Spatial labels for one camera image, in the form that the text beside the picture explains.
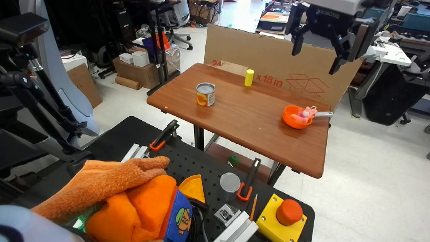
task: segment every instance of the pink toy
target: pink toy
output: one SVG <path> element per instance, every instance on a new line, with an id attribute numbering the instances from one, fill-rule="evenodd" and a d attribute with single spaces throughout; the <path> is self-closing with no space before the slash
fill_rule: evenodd
<path id="1" fill-rule="evenodd" d="M 316 109 L 315 106 L 306 107 L 304 110 L 299 111 L 298 115 L 291 114 L 291 118 L 296 120 L 296 122 L 298 123 L 306 124 L 309 121 L 309 119 L 312 118 L 317 112 L 318 110 Z"/>

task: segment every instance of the orange bowl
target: orange bowl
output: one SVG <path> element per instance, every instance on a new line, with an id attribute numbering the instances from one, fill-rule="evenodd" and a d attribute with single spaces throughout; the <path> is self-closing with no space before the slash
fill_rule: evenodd
<path id="1" fill-rule="evenodd" d="M 296 105 L 288 105 L 284 108 L 284 113 L 282 113 L 282 119 L 286 124 L 290 127 L 301 130 L 306 128 L 308 125 L 312 123 L 312 119 L 310 118 L 307 123 L 299 123 L 295 119 L 291 118 L 291 114 L 299 114 L 303 109 Z"/>

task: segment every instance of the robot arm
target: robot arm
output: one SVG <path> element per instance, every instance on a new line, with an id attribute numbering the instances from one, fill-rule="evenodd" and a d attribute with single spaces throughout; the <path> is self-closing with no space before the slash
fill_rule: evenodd
<path id="1" fill-rule="evenodd" d="M 372 43 L 379 24 L 375 18 L 356 17 L 359 8 L 367 5 L 368 2 L 363 0 L 308 0 L 307 3 L 293 4 L 285 29 L 285 34 L 291 34 L 294 40 L 292 55 L 300 53 L 303 35 L 311 31 L 329 39 L 335 49 L 336 58 L 329 74 L 361 57 Z M 305 12 L 307 23 L 301 26 L 300 19 Z M 355 35 L 353 42 L 350 33 Z"/>

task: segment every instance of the can label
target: can label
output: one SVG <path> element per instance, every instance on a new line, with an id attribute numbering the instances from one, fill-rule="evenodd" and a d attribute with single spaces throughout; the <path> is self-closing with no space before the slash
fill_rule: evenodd
<path id="1" fill-rule="evenodd" d="M 215 92 L 213 93 L 208 93 L 208 94 L 203 94 L 203 93 L 197 93 L 197 103 L 201 106 L 210 106 L 212 104 L 214 104 L 215 102 Z"/>

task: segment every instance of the yellow funnel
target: yellow funnel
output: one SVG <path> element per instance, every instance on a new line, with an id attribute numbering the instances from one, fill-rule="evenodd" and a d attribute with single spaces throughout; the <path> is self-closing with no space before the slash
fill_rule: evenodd
<path id="1" fill-rule="evenodd" d="M 194 198 L 202 203 L 205 202 L 205 193 L 203 192 L 202 176 L 194 175 L 185 179 L 179 185 L 181 191 L 187 198 Z"/>

